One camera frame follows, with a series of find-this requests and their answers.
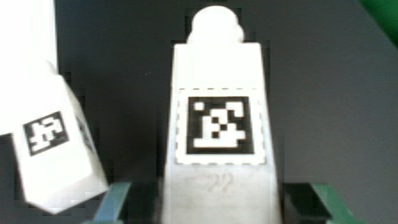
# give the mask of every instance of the white block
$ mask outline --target white block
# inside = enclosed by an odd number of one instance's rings
[[[63,77],[0,77],[0,134],[13,134],[27,202],[59,213],[107,191],[84,113]]]
[[[262,46],[205,8],[175,47],[164,224],[282,224]]]

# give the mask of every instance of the black and white marker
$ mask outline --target black and white marker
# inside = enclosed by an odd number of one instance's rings
[[[175,45],[164,224],[282,224],[262,46],[205,8]]]

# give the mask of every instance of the black surface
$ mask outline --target black surface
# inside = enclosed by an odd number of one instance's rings
[[[134,180],[150,223],[166,155],[173,43],[209,1],[58,0],[59,62],[113,180]],[[398,221],[398,52],[354,0],[228,1],[264,43],[280,179],[326,182],[356,217]],[[0,223],[81,223],[99,201],[45,216],[17,200],[0,150]]]
[[[331,213],[310,183],[283,185],[285,224],[326,224]]]

